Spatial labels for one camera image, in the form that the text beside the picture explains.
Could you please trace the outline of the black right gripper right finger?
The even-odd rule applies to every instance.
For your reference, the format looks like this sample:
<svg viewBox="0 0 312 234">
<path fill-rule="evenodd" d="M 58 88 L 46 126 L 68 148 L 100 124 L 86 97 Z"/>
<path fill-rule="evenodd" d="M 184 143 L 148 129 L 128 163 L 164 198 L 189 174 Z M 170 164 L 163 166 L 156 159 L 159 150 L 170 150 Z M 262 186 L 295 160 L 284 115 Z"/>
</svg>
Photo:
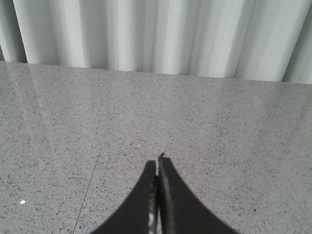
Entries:
<svg viewBox="0 0 312 234">
<path fill-rule="evenodd" d="M 170 158 L 158 157 L 159 208 L 163 234 L 236 234 L 193 194 Z"/>
</svg>

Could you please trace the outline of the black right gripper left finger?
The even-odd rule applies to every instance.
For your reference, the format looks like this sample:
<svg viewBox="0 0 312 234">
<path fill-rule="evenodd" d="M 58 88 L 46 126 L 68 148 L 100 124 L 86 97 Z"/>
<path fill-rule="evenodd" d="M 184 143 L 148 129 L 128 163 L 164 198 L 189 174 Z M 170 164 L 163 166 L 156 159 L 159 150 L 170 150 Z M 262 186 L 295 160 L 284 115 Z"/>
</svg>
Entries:
<svg viewBox="0 0 312 234">
<path fill-rule="evenodd" d="M 156 233 L 156 162 L 149 160 L 135 187 L 94 234 Z"/>
</svg>

